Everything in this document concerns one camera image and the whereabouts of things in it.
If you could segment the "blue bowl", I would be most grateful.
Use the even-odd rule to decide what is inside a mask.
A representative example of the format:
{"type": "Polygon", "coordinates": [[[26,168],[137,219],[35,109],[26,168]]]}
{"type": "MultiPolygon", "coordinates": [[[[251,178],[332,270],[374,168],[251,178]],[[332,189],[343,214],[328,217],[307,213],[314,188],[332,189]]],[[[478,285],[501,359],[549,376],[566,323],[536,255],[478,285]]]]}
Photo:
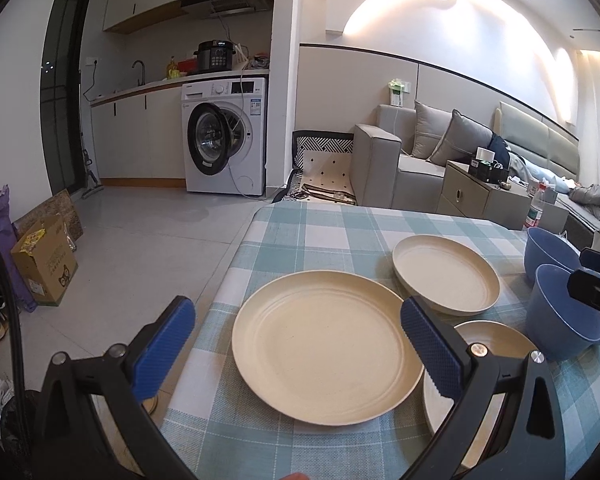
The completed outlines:
{"type": "Polygon", "coordinates": [[[528,282],[535,282],[535,271],[542,264],[560,266],[568,272],[580,268],[580,254],[562,237],[532,226],[527,230],[526,248],[524,248],[524,273],[528,282]]]}
{"type": "Polygon", "coordinates": [[[567,361],[600,346],[600,311],[570,297],[569,277],[554,264],[535,270],[524,333],[550,362],[567,361]]]}

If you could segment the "large cream plate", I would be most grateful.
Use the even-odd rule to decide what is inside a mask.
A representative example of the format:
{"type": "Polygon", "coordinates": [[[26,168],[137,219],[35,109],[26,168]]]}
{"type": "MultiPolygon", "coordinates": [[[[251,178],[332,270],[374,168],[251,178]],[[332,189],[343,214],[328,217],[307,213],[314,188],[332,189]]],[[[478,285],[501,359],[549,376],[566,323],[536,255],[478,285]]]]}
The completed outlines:
{"type": "Polygon", "coordinates": [[[234,361],[251,390],[288,417],[329,427],[368,422],[401,404],[424,372],[401,307],[395,292],[364,276],[288,274],[239,309],[234,361]]]}

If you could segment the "lower kitchen cabinets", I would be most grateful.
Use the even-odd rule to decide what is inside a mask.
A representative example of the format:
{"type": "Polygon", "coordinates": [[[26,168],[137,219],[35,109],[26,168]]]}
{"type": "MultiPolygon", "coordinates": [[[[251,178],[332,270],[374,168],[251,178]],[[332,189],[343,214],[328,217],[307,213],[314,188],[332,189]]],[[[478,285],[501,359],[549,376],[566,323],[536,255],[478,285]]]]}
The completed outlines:
{"type": "Polygon", "coordinates": [[[181,90],[127,96],[92,108],[99,177],[134,185],[185,185],[181,90]]]}

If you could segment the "plastic water bottle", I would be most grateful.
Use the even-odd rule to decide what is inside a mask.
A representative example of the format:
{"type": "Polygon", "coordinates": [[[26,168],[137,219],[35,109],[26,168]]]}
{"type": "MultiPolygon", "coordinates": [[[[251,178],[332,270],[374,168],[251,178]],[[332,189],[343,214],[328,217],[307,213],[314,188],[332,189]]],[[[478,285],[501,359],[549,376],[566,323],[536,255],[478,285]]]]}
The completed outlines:
{"type": "Polygon", "coordinates": [[[541,182],[535,193],[532,196],[529,210],[526,218],[524,219],[524,229],[534,228],[538,226],[542,218],[544,209],[544,194],[546,191],[546,184],[541,182]]]}

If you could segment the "teal checkered tablecloth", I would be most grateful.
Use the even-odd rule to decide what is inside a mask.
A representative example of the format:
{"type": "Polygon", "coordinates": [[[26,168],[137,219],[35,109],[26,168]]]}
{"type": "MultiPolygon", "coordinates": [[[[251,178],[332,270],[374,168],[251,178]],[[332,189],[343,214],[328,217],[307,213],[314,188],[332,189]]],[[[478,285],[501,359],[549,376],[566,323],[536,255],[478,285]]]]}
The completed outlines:
{"type": "Polygon", "coordinates": [[[415,390],[394,411],[358,426],[297,422],[242,380],[230,338],[242,303],[264,284],[306,270],[360,274],[399,290],[391,253],[411,235],[440,235],[482,255],[500,277],[491,321],[524,328],[531,287],[524,236],[486,220],[318,203],[281,202],[253,217],[193,343],[161,431],[201,479],[396,479],[431,434],[415,390]]]}

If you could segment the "yellow cardboard box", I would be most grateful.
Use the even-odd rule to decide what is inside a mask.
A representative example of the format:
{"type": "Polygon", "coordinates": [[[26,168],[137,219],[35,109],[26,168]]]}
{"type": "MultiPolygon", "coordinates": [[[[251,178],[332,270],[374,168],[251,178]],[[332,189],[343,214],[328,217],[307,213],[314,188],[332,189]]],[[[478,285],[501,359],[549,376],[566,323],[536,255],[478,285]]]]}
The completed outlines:
{"type": "Polygon", "coordinates": [[[61,215],[35,222],[10,253],[36,303],[58,307],[78,270],[61,215]]]}

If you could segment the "beige cushion back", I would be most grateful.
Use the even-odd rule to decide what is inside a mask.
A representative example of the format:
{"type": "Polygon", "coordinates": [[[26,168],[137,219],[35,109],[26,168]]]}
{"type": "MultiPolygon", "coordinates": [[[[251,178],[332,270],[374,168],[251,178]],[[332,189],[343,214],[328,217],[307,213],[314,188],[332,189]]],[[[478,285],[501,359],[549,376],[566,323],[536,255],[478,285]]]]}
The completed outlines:
{"type": "Polygon", "coordinates": [[[412,155],[428,158],[446,133],[452,113],[415,102],[416,124],[412,155]]]}

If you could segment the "grey sofa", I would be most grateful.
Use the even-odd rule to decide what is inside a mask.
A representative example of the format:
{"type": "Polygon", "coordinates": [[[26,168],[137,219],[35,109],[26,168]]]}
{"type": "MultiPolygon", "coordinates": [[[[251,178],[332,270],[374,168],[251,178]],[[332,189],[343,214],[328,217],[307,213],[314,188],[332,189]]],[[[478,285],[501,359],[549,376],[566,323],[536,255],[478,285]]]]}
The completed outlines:
{"type": "MultiPolygon", "coordinates": [[[[361,206],[419,212],[437,210],[445,166],[412,155],[415,107],[377,107],[377,124],[353,128],[350,179],[361,206]]],[[[506,151],[493,133],[488,150],[506,151]]]]}

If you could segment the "purple bag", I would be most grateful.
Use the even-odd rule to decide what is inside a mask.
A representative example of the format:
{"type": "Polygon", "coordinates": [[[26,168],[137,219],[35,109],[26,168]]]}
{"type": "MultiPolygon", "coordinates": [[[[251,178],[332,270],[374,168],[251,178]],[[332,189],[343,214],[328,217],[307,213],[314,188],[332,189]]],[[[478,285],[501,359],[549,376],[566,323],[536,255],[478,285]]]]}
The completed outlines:
{"type": "Polygon", "coordinates": [[[0,188],[0,252],[9,273],[17,307],[27,312],[33,312],[38,305],[23,281],[10,253],[16,243],[17,239],[9,215],[9,186],[5,184],[0,188]]]}

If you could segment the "patterned folded playpen mat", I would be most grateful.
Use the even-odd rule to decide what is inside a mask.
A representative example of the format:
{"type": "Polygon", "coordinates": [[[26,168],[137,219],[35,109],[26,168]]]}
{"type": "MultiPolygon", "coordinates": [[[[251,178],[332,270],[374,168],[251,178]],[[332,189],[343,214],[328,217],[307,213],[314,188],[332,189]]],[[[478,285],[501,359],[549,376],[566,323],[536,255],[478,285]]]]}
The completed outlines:
{"type": "Polygon", "coordinates": [[[350,179],[352,152],[352,133],[294,131],[292,170],[273,202],[298,200],[356,206],[350,179]]]}

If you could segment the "white washing machine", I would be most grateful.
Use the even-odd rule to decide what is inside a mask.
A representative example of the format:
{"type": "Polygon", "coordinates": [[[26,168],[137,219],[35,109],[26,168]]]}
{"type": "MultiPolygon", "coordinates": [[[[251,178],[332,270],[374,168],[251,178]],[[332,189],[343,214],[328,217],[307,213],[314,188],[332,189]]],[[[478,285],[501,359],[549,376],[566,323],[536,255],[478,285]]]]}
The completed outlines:
{"type": "Polygon", "coordinates": [[[266,78],[184,84],[186,191],[258,197],[265,190],[266,78]]]}

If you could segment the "dark glass door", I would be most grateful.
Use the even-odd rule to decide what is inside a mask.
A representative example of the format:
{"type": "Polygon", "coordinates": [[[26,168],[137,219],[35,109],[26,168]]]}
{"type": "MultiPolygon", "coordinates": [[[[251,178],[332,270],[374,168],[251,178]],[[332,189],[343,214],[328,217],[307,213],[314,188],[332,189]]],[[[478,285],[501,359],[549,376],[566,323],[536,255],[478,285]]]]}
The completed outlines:
{"type": "Polygon", "coordinates": [[[90,0],[54,0],[41,61],[43,152],[53,194],[86,182],[81,139],[80,54],[90,0]]]}

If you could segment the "yellow oil bottle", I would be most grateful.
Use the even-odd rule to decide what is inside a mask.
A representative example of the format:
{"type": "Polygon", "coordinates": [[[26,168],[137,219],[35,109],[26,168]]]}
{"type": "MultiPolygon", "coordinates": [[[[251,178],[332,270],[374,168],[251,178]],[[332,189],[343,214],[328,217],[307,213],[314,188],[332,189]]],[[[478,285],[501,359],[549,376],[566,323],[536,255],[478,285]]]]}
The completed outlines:
{"type": "Polygon", "coordinates": [[[175,62],[174,58],[171,58],[171,61],[168,64],[168,67],[166,68],[166,78],[176,79],[176,78],[180,78],[180,77],[181,77],[181,73],[180,73],[180,70],[178,69],[178,63],[175,62]]]}

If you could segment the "black pressure cooker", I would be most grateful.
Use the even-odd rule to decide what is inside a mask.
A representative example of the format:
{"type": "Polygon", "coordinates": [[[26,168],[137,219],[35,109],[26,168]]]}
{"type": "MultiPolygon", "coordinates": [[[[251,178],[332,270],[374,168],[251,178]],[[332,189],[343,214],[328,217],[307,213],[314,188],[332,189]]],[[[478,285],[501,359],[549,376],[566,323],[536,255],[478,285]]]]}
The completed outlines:
{"type": "Polygon", "coordinates": [[[208,40],[195,51],[198,73],[225,72],[233,68],[234,44],[227,40],[208,40]]]}

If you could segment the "range hood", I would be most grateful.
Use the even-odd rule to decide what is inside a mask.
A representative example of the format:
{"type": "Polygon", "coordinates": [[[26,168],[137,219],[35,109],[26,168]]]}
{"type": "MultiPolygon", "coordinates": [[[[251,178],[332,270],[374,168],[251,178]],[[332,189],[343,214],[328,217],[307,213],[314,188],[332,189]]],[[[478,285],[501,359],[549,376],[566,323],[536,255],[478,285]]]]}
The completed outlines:
{"type": "Polygon", "coordinates": [[[272,7],[273,0],[181,0],[182,11],[197,20],[266,12],[272,7]]]}

